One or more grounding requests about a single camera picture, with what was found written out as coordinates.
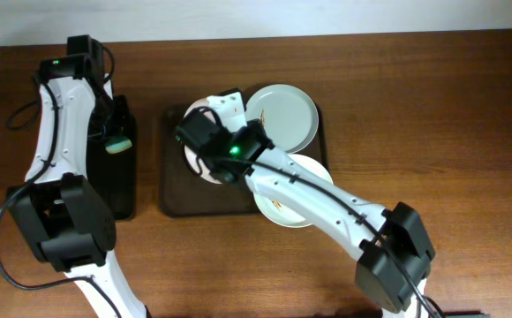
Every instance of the wood grain surface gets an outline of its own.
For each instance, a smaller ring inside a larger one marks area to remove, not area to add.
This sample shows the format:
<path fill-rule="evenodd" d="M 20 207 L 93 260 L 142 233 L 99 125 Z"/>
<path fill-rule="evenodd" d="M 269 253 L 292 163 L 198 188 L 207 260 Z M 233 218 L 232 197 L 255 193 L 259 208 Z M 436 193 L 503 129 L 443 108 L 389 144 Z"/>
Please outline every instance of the wood grain surface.
<path fill-rule="evenodd" d="M 116 94 L 139 124 L 138 215 L 117 224 L 117 258 L 153 317 L 373 309 L 353 284 L 355 262 L 316 228 L 260 215 L 170 219 L 157 208 L 164 109 L 273 83 L 321 105 L 337 185 L 421 213 L 437 251 L 426 294 L 447 312 L 512 317 L 512 30 L 109 47 Z M 35 98 L 39 62 L 63 54 L 64 46 L 0 48 L 0 205 L 5 188 L 23 180 L 38 133 L 38 125 L 9 132 L 4 120 Z M 62 277 L 34 259 L 9 216 L 0 247 L 25 284 Z M 75 286 L 26 292 L 0 277 L 0 317 L 13 316 L 94 312 Z"/>

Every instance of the black tray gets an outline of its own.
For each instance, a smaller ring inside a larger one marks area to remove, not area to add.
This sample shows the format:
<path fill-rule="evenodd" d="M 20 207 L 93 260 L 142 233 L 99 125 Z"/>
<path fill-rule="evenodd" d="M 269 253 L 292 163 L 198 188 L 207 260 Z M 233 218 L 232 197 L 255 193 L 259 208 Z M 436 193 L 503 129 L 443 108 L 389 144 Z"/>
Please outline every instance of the black tray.
<path fill-rule="evenodd" d="M 250 191 L 232 185 L 214 185 L 193 174 L 184 155 L 184 146 L 176 141 L 174 128 L 189 105 L 171 107 L 162 115 L 160 195 L 158 205 L 167 216 L 222 216 L 259 213 Z M 319 129 L 309 145 L 297 152 L 320 162 L 328 170 L 327 144 L 320 108 Z"/>

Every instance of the wall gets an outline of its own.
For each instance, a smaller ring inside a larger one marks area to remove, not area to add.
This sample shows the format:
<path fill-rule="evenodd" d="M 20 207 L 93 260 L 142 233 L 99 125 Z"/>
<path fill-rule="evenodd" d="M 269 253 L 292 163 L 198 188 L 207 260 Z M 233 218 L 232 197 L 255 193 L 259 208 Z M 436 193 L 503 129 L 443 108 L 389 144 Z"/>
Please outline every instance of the wall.
<path fill-rule="evenodd" d="M 0 45 L 512 27 L 512 0 L 0 0 Z"/>

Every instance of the wooden tabletop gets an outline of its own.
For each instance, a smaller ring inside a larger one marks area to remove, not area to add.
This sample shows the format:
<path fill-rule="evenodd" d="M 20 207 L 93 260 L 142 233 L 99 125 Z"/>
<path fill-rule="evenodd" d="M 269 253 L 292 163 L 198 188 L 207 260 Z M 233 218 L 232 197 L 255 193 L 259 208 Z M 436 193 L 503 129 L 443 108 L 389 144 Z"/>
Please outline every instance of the wooden tabletop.
<path fill-rule="evenodd" d="M 153 317 L 311 317 L 373 305 L 356 263 L 314 227 L 264 216 L 171 219 L 158 209 L 165 108 L 232 87 L 286 83 L 321 105 L 337 185 L 416 208 L 437 251 L 426 294 L 445 311 L 512 317 L 512 30 L 282 39 L 128 42 L 116 94 L 139 125 L 138 215 L 117 224 L 117 258 Z M 34 155 L 38 125 L 4 120 L 35 98 L 30 75 L 64 46 L 0 48 L 0 205 Z M 36 261 L 9 216 L 5 266 L 21 282 L 61 278 Z M 0 317 L 94 317 L 73 285 L 16 290 Z"/>

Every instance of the white plate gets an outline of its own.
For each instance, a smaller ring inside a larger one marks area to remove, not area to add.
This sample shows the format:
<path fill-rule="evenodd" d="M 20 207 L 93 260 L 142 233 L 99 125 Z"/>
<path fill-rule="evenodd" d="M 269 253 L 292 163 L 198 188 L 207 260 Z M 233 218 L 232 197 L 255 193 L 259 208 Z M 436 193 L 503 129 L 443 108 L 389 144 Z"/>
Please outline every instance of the white plate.
<path fill-rule="evenodd" d="M 305 148 L 319 128 L 319 113 L 311 97 L 289 85 L 264 87 L 246 104 L 246 120 L 261 119 L 266 135 L 281 150 Z"/>
<path fill-rule="evenodd" d="M 328 174 L 327 169 L 316 160 L 304 155 L 290 155 L 290 158 L 323 180 L 331 184 L 333 183 L 333 179 Z M 276 224 L 290 228 L 301 228 L 312 225 L 311 222 L 305 220 L 297 212 L 282 205 L 280 202 L 273 202 L 258 194 L 254 194 L 254 201 L 256 201 L 256 206 L 258 206 L 260 212 Z"/>

